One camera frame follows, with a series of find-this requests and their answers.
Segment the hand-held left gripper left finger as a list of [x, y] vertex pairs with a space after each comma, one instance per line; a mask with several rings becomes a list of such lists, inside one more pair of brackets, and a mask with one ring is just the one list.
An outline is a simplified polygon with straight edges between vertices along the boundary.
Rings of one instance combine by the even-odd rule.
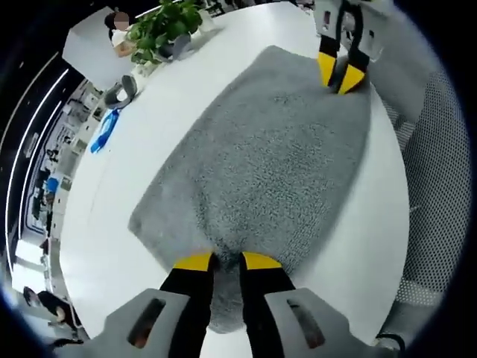
[[215, 255], [178, 260], [159, 289], [109, 314], [88, 357], [199, 357], [211, 314]]

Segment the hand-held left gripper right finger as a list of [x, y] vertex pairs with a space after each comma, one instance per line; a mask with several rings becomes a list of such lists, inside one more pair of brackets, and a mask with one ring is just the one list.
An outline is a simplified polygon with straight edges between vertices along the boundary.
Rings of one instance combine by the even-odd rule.
[[348, 320], [311, 290], [295, 288], [282, 265], [244, 251], [239, 261], [243, 319], [253, 357], [376, 357]]

